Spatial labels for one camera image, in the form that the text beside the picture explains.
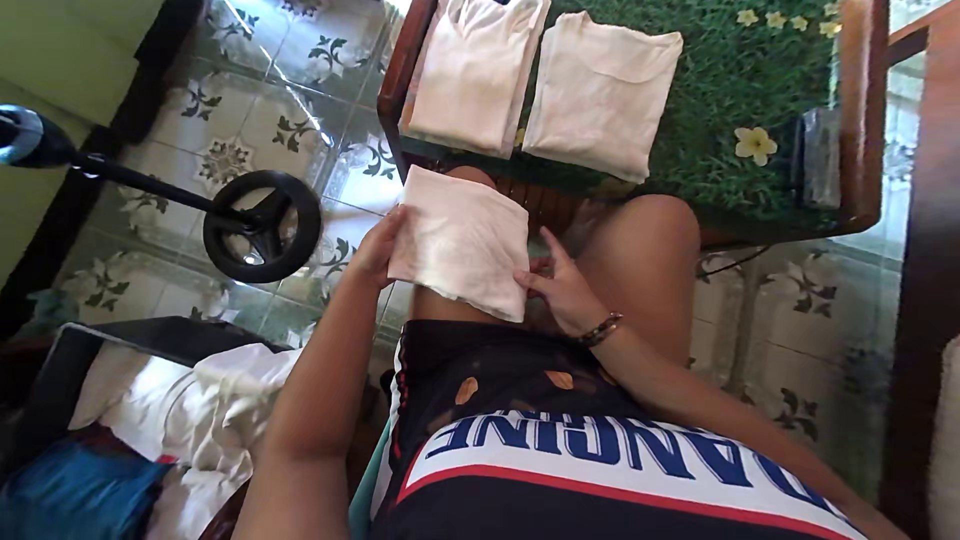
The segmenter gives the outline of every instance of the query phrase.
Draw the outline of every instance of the yellow flower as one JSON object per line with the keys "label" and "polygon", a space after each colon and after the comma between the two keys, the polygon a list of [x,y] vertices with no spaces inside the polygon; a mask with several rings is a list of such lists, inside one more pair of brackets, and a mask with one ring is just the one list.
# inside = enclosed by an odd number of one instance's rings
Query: yellow flower
{"label": "yellow flower", "polygon": [[772,12],[767,13],[767,26],[770,28],[783,28],[783,25],[786,24],[786,17],[783,16],[781,12]]}
{"label": "yellow flower", "polygon": [[839,22],[820,23],[820,33],[826,37],[834,37],[837,34],[840,34],[841,30],[843,30],[843,25]]}
{"label": "yellow flower", "polygon": [[736,22],[742,24],[743,26],[752,26],[759,20],[759,17],[756,16],[756,13],[754,13],[753,10],[744,10],[736,14]]}
{"label": "yellow flower", "polygon": [[793,17],[792,19],[790,19],[790,22],[793,23],[793,27],[794,27],[794,28],[796,28],[797,30],[799,30],[799,31],[801,31],[801,32],[806,32],[806,27],[807,27],[807,25],[810,24],[809,21],[807,21],[806,19],[804,19],[804,18],[801,17],[801,16],[795,16],[795,17]]}
{"label": "yellow flower", "polygon": [[735,150],[739,158],[753,158],[754,163],[764,167],[769,161],[768,155],[777,152],[777,143],[763,128],[737,128],[733,133],[740,141],[736,143]]}

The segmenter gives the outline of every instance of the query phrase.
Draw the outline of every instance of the white clothes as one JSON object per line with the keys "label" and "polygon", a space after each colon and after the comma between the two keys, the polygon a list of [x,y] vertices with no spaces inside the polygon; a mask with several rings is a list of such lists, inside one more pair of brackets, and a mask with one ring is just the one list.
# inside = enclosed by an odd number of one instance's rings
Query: white clothes
{"label": "white clothes", "polygon": [[410,209],[387,275],[423,285],[494,317],[523,321],[530,270],[527,210],[495,189],[410,167],[400,202]]}
{"label": "white clothes", "polygon": [[449,0],[427,45],[408,128],[508,158],[549,6]]}
{"label": "white clothes", "polygon": [[252,476],[274,399],[301,351],[274,354],[256,343],[191,369],[105,344],[87,370],[70,428],[97,420],[147,459],[177,462],[146,537],[197,540]]}
{"label": "white clothes", "polygon": [[523,151],[642,184],[677,58],[678,32],[647,36],[565,13],[543,34]]}

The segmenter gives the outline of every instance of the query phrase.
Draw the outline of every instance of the person's left hand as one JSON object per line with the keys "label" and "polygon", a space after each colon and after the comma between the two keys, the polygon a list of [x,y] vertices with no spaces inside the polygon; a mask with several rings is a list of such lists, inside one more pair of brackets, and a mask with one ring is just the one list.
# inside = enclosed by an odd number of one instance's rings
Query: person's left hand
{"label": "person's left hand", "polygon": [[396,233],[406,220],[407,213],[409,213],[407,207],[397,205],[367,231],[363,241],[360,242],[360,247],[347,265],[344,277],[352,276],[370,282],[380,289],[393,282],[387,279],[387,263],[390,262],[390,256],[394,253]]}

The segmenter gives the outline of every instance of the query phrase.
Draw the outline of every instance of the leg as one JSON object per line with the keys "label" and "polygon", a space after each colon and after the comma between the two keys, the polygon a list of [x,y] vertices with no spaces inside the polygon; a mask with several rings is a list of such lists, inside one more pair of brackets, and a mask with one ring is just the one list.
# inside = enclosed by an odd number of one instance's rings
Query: leg
{"label": "leg", "polygon": [[[457,167],[446,173],[446,176],[469,182],[477,182],[496,189],[496,184],[487,176],[487,173],[475,167]],[[497,319],[493,315],[484,313],[470,304],[449,300],[419,285],[414,287],[413,300],[410,303],[410,319],[439,319],[444,321],[509,324],[506,321]]]}
{"label": "leg", "polygon": [[658,352],[686,366],[700,227],[674,197],[638,197],[591,234],[577,267],[608,308]]}

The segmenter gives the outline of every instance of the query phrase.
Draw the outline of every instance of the hand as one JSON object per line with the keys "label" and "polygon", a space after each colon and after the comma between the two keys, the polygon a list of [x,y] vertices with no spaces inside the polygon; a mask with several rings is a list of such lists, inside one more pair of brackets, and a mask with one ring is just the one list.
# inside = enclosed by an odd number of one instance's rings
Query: hand
{"label": "hand", "polygon": [[533,273],[517,271],[514,279],[546,300],[557,324],[566,335],[580,337],[604,322],[610,316],[610,311],[590,290],[587,280],[566,254],[560,241],[546,227],[540,228],[540,234],[550,246],[553,276],[547,276],[549,259],[534,259],[530,265]]}
{"label": "hand", "polygon": [[347,265],[344,277],[351,276],[369,282],[377,288],[384,288],[393,280],[387,279],[387,263],[394,253],[396,233],[406,220],[409,209],[397,205],[391,209],[379,223],[367,231],[360,247]]}

